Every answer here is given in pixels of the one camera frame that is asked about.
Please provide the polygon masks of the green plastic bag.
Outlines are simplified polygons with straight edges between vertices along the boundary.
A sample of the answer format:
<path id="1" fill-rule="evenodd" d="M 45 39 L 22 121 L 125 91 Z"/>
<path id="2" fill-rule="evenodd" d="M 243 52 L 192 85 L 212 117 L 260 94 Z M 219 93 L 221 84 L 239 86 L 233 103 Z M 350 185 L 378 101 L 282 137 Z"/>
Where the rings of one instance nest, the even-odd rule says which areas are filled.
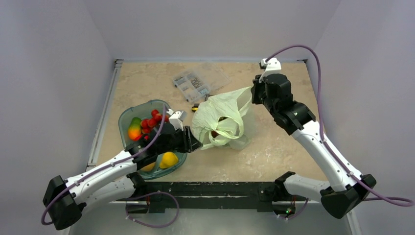
<path id="1" fill-rule="evenodd" d="M 192 134 L 203 144 L 202 150 L 242 150 L 254 138 L 256 128 L 251 87 L 209 97 L 199 105 L 191 122 Z M 211 131 L 219 135 L 213 138 Z"/>

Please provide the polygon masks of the red fake fruit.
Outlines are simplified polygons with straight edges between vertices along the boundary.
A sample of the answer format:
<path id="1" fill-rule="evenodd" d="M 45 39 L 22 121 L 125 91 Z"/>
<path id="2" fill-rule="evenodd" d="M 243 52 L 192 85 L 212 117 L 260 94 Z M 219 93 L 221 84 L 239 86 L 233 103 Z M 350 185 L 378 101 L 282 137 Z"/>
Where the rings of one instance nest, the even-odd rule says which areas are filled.
<path id="1" fill-rule="evenodd" d="M 213 138 L 216 138 L 219 134 L 215 131 L 211 131 L 211 135 Z"/>

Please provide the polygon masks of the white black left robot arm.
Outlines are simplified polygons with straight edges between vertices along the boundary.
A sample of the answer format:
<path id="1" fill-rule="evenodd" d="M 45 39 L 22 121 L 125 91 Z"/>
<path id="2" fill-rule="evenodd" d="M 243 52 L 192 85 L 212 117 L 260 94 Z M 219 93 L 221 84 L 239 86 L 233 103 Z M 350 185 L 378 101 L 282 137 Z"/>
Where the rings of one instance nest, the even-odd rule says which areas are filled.
<path id="1" fill-rule="evenodd" d="M 126 146 L 103 165 L 66 179 L 57 175 L 50 179 L 43 197 L 45 210 L 41 224 L 54 225 L 57 230 L 66 229 L 81 218 L 88 206 L 87 197 L 110 182 L 154 163 L 160 154 L 191 153 L 202 146 L 189 126 L 175 129 L 167 123 L 156 133 L 143 135 Z"/>

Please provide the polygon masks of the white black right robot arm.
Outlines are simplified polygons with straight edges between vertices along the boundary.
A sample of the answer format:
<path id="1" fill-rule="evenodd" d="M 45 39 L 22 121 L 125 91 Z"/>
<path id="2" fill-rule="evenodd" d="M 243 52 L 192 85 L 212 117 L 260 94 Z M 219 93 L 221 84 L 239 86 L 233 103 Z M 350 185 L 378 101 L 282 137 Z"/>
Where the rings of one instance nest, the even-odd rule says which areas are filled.
<path id="1" fill-rule="evenodd" d="M 341 154 L 334 153 L 334 145 L 319 133 L 320 124 L 312 111 L 293 99 L 291 83 L 285 75 L 256 75 L 251 93 L 252 103 L 262 104 L 277 126 L 301 144 L 327 178 L 319 181 L 288 171 L 275 180 L 275 199 L 302 196 L 320 202 L 337 219 L 366 199 L 376 179 L 371 174 L 363 175 Z"/>

